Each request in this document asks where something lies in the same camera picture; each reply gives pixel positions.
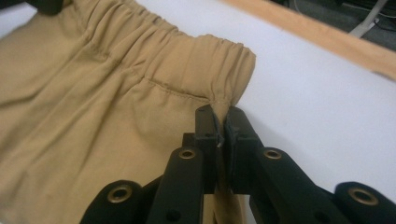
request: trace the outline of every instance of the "khaki pants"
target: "khaki pants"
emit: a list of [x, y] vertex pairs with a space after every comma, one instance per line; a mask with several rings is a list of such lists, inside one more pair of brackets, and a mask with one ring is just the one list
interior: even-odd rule
[[[188, 36], [131, 0], [35, 15], [0, 41], [0, 221], [79, 223], [108, 183], [162, 175], [195, 109], [223, 119], [254, 62], [243, 45]], [[218, 222], [242, 222], [219, 195]]]

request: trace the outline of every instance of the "metal grommet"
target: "metal grommet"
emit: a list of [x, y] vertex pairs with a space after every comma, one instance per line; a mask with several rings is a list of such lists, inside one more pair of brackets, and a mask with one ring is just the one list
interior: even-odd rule
[[280, 158], [282, 158], [282, 154], [280, 154], [279, 152], [277, 152], [275, 150], [264, 151], [264, 156], [266, 156], [267, 158], [272, 159], [272, 160], [279, 160]]
[[122, 203], [132, 195], [132, 188], [129, 185], [120, 185], [112, 189], [107, 194], [107, 199], [111, 203]]
[[178, 153], [181, 159], [189, 160], [195, 157], [195, 152], [191, 149], [184, 149]]
[[378, 204], [378, 199], [369, 191], [365, 189], [352, 188], [349, 189], [348, 194], [358, 203], [374, 206]]

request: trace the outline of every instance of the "white surface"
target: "white surface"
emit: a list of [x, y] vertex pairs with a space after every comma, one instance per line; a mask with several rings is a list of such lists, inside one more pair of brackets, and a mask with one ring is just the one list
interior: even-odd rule
[[0, 10], [0, 37], [26, 23], [35, 15], [35, 8], [28, 4], [19, 4]]
[[[257, 54], [238, 106], [266, 146], [288, 152], [331, 192], [338, 183], [358, 181], [396, 202], [394, 81], [219, 1], [138, 2], [189, 35], [242, 42]], [[0, 31], [25, 21], [32, 9], [25, 10], [0, 14]]]

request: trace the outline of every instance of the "screw hole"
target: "screw hole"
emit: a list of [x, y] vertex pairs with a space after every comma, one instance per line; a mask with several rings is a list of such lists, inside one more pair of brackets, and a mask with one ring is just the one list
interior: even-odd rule
[[107, 194], [107, 200], [111, 203], [122, 203], [132, 195], [132, 188], [129, 185], [120, 185], [112, 189]]
[[330, 223], [330, 218], [326, 214], [322, 212], [315, 212], [314, 217], [319, 221], [320, 223]]
[[280, 158], [282, 158], [282, 154], [280, 154], [279, 152], [277, 152], [275, 150], [264, 151], [264, 156], [266, 156], [267, 158], [272, 159], [272, 160], [279, 160]]
[[180, 220], [180, 218], [181, 218], [180, 212], [178, 212], [178, 211], [175, 210], [175, 209], [169, 210], [169, 211], [166, 213], [166, 219], [167, 219], [168, 221], [177, 222], [177, 221]]
[[191, 149], [184, 149], [178, 153], [181, 159], [189, 160], [195, 157], [195, 152]]
[[353, 198], [358, 203], [363, 203], [366, 205], [377, 205], [378, 199], [369, 191], [365, 189], [352, 188], [348, 190], [349, 196]]

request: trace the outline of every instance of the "stitching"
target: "stitching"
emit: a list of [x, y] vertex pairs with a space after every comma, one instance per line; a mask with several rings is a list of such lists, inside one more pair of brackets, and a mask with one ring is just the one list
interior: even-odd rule
[[206, 99], [203, 96], [194, 96], [194, 95], [191, 95], [191, 94], [180, 93], [178, 91], [172, 91], [172, 90], [166, 89], [164, 86], [162, 86], [162, 85], [160, 85], [160, 84], [158, 84], [156, 82], [153, 82], [152, 80], [150, 80], [150, 79], [148, 79], [146, 77], [142, 77], [142, 81], [146, 81], [152, 87], [158, 87], [160, 91], [163, 91], [163, 92], [165, 92], [167, 94], [171, 94], [171, 95], [174, 95], [174, 96], [177, 96], [177, 97], [180, 97], [180, 98], [192, 99], [192, 100], [196, 100], [196, 101], [203, 102], [203, 103], [209, 103], [210, 102], [208, 99]]
[[77, 14], [78, 14], [78, 24], [84, 29], [82, 34], [82, 38], [86, 43], [86, 47], [91, 51], [92, 54], [95, 54], [99, 57], [102, 57], [104, 60], [111, 60], [114, 64], [117, 64], [121, 68], [128, 68], [122, 58], [118, 59], [111, 54], [111, 51], [101, 49], [100, 46], [92, 40], [94, 29], [91, 26], [87, 26], [84, 28], [83, 19], [79, 10], [79, 7], [76, 6]]

